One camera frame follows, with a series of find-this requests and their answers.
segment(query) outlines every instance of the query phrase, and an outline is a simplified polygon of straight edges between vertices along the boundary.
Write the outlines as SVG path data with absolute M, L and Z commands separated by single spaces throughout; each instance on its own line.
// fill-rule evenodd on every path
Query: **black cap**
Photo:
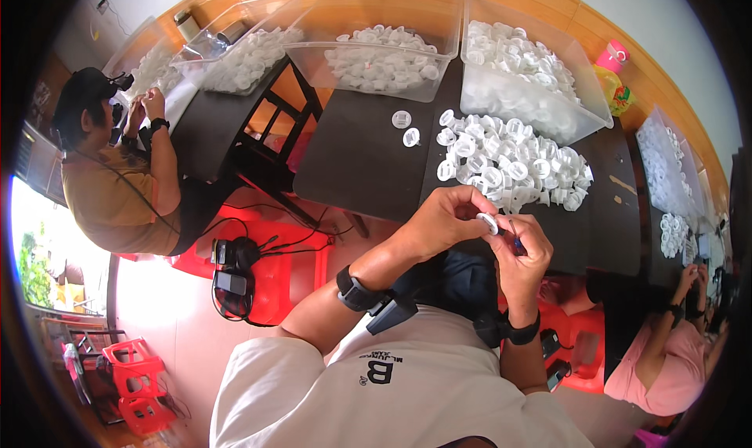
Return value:
M 91 104 L 115 96 L 118 86 L 95 67 L 85 67 L 70 76 L 62 86 L 52 115 L 52 126 L 61 132 L 67 124 L 80 122 L 81 112 Z

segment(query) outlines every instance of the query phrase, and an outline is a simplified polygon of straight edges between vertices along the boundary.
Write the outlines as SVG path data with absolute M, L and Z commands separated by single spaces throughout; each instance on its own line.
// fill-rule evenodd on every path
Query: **yellow shirt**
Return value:
M 120 172 L 156 208 L 156 179 L 142 158 L 125 146 L 99 151 L 99 160 Z M 77 157 L 62 162 L 62 189 L 76 223 L 89 239 L 112 253 L 168 255 L 178 233 L 156 218 L 123 179 L 101 164 Z M 180 231 L 180 208 L 164 219 Z

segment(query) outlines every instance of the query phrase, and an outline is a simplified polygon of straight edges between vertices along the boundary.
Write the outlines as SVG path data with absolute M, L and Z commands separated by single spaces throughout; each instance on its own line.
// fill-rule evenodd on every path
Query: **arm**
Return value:
M 135 96 L 131 101 L 131 106 L 128 108 L 128 121 L 126 122 L 126 127 L 123 129 L 123 136 L 127 138 L 138 137 L 138 129 L 141 127 L 141 124 L 144 122 L 144 118 L 146 117 L 144 105 L 141 103 L 141 100 L 143 98 L 144 94 Z M 123 139 L 120 138 L 115 147 L 120 148 L 122 145 Z
M 705 381 L 710 379 L 710 375 L 713 374 L 713 369 L 718 363 L 720 353 L 723 351 L 723 346 L 726 345 L 726 339 L 728 338 L 728 336 L 728 322 L 724 322 L 722 324 L 720 335 L 718 335 L 718 338 L 715 340 L 715 342 L 713 342 L 713 348 L 710 349 L 710 353 L 705 359 Z
M 676 293 L 671 301 L 671 304 L 681 304 L 684 297 L 687 296 L 687 292 L 692 286 L 692 282 L 697 278 L 697 265 L 689 265 L 681 273 L 681 279 L 679 280 L 679 286 L 676 288 Z M 671 311 L 666 311 L 660 317 L 656 326 L 653 328 L 651 336 L 645 343 L 645 348 L 640 354 L 640 358 L 634 365 L 634 374 L 637 379 L 640 380 L 646 390 L 650 390 L 658 378 L 658 374 L 663 368 L 663 361 L 665 360 L 665 352 L 663 346 L 665 341 L 669 339 L 669 333 L 671 333 L 671 326 L 674 323 L 674 314 Z
M 528 255 L 514 255 L 511 234 L 484 239 L 499 261 L 499 284 L 509 304 L 509 323 L 513 328 L 521 329 L 534 323 L 538 317 L 535 294 L 553 255 L 553 246 L 534 217 L 496 216 L 499 227 L 506 231 L 512 230 L 510 219 Z M 548 392 L 540 335 L 524 345 L 505 340 L 499 367 L 502 378 L 513 383 L 523 394 Z
M 350 274 L 367 289 L 381 291 L 410 267 L 449 249 L 461 240 L 488 233 L 479 219 L 463 221 L 457 211 L 475 208 L 493 212 L 494 206 L 471 186 L 436 189 L 420 209 L 393 236 L 375 246 L 350 266 Z M 337 297 L 334 280 L 293 308 L 275 329 L 275 335 L 305 340 L 322 355 L 331 352 L 365 313 L 357 313 Z
M 165 117 L 165 98 L 157 88 L 151 88 L 141 99 L 149 120 Z M 166 127 L 151 135 L 151 176 L 156 180 L 157 201 L 154 206 L 160 215 L 172 213 L 181 202 L 177 181 L 177 157 Z
M 700 295 L 697 297 L 697 310 L 702 316 L 691 320 L 700 335 L 705 335 L 705 306 L 708 302 L 708 265 L 702 264 L 697 269 L 697 281 L 700 282 Z

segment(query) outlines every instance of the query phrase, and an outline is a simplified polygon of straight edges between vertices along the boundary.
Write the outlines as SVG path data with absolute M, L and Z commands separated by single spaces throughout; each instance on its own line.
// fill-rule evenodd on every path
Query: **white t-shirt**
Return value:
M 210 446 L 592 446 L 547 392 L 524 396 L 453 313 L 419 306 L 372 336 L 366 316 L 329 365 L 308 342 L 258 338 L 232 352 Z

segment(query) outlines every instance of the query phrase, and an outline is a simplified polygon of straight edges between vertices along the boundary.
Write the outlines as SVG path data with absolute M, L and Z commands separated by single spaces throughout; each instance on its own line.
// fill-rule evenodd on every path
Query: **white wall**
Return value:
M 54 48 L 71 70 L 104 67 L 148 16 L 182 0 L 109 0 L 118 12 L 100 16 L 100 0 L 80 0 Z M 634 38 L 672 78 L 699 116 L 727 177 L 741 145 L 736 105 L 710 40 L 685 0 L 582 0 Z M 99 39 L 90 37 L 90 26 Z
M 100 1 L 79 0 L 53 44 L 70 71 L 87 66 L 103 68 L 147 17 L 159 16 L 183 0 L 108 0 L 110 9 L 104 15 L 96 10 Z M 95 41 L 92 34 L 97 30 L 99 38 Z
M 718 56 L 687 1 L 582 1 L 621 27 L 672 78 L 705 127 L 728 179 L 731 154 L 741 146 L 736 105 Z

